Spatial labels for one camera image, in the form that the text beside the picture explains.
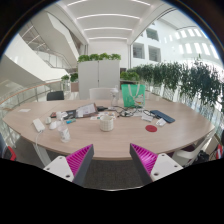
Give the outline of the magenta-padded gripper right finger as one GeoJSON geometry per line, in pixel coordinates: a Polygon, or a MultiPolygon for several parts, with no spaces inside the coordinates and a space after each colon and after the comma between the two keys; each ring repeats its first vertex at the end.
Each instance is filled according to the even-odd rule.
{"type": "Polygon", "coordinates": [[[182,169],[166,153],[155,154],[133,143],[130,144],[130,155],[144,185],[182,169]]]}

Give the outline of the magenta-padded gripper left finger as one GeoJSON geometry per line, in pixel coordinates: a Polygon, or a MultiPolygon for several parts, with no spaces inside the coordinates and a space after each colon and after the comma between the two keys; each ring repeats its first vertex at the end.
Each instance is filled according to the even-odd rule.
{"type": "Polygon", "coordinates": [[[93,155],[94,146],[90,144],[68,156],[58,156],[44,170],[82,186],[93,155]]]}

